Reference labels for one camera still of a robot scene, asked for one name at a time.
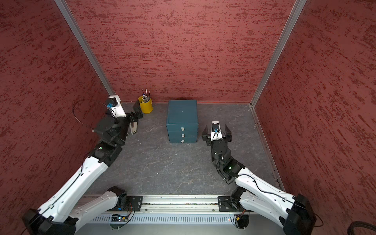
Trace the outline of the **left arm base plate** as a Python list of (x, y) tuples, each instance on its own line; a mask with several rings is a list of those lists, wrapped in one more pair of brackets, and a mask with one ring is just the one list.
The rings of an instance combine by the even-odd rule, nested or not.
[(139, 212), (143, 202), (142, 196), (125, 196), (122, 195), (118, 198), (115, 211), (119, 212)]

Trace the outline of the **teal drawer cabinet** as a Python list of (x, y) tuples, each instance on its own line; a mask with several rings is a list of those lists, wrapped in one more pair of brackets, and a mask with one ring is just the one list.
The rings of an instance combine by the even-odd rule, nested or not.
[(170, 100), (168, 102), (166, 128), (170, 143), (197, 142), (198, 127), (196, 100)]

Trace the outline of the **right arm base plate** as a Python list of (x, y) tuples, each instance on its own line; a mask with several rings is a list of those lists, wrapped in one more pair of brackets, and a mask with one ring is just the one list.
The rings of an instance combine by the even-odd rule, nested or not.
[(219, 196), (217, 199), (220, 212), (243, 212), (244, 210), (240, 203), (230, 196)]

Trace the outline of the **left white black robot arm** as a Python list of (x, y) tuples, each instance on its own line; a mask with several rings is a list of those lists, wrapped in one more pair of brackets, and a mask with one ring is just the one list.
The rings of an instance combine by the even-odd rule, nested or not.
[(127, 198), (126, 190), (109, 188), (103, 195), (75, 208), (87, 189), (117, 159), (125, 145), (128, 133), (135, 134), (139, 119), (143, 118), (140, 101), (133, 105), (132, 112), (125, 112), (119, 96), (108, 97), (107, 109), (92, 130), (99, 142), (84, 158), (79, 169), (38, 209), (29, 209), (22, 217), (25, 230), (31, 235), (74, 235), (80, 228), (105, 211), (135, 212)]

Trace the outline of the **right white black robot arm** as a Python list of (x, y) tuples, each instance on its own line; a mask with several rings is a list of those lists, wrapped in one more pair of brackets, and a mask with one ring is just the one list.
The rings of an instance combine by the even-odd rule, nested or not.
[(232, 133), (228, 127), (222, 130), (220, 123), (213, 121), (205, 127), (202, 139), (211, 147), (211, 163), (217, 173), (227, 184), (237, 185), (230, 204), (240, 212), (239, 219), (246, 211), (256, 212), (279, 225), (286, 235), (312, 233), (317, 217), (309, 200), (272, 186), (232, 157), (228, 147)]

